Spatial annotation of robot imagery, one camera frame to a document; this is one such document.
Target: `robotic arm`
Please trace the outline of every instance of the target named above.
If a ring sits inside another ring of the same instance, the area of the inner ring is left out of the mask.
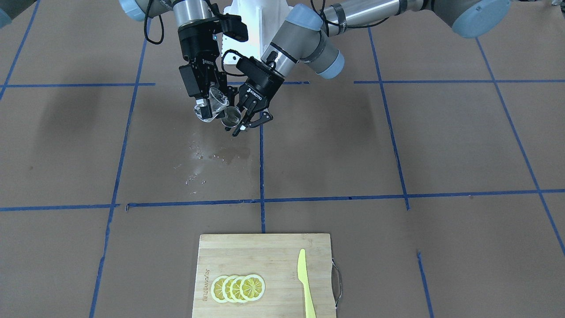
[[[226,131],[233,129],[233,136],[273,120],[268,111],[270,102],[300,61],[325,79],[341,72],[345,59],[330,42],[332,36],[408,10],[431,10],[455,33],[473,38],[496,26],[510,8],[510,0],[345,0],[321,12],[298,4],[260,59],[229,50],[240,56],[236,67],[247,76],[247,81],[236,89],[227,85],[227,73],[218,71],[216,66],[220,56],[216,34],[223,32],[237,41],[246,41],[247,27],[241,17],[221,14],[210,0],[120,3],[136,20],[171,10],[175,13],[182,55],[188,62],[179,70],[189,96],[197,100],[195,112],[205,122],[221,119]]]

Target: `knife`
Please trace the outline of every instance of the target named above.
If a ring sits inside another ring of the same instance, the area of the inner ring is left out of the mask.
[[[304,303],[306,304],[306,318],[316,318],[314,303],[310,294],[310,284],[308,283],[308,271],[306,269],[306,250],[301,249],[298,254],[298,280],[304,286]]]

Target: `yellow knife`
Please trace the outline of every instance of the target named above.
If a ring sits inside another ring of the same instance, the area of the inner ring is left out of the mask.
[[[301,249],[298,254],[298,280],[304,286],[304,303],[306,304],[306,318],[316,318],[314,303],[310,294],[310,284],[308,283],[308,271],[306,269],[306,250]]]

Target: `knife handle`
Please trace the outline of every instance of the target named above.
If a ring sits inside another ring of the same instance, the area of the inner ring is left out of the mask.
[[[314,303],[312,302],[312,295],[310,294],[310,287],[304,286],[304,302],[306,304],[306,318],[316,318],[314,311]]]

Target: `robotiq logo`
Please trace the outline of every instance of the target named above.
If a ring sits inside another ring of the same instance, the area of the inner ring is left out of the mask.
[[[248,93],[251,93],[251,95],[257,97],[257,99],[259,99],[260,101],[263,100],[263,98],[262,98],[259,94],[255,93],[251,88],[248,88],[248,89],[247,89],[247,92],[248,92]]]

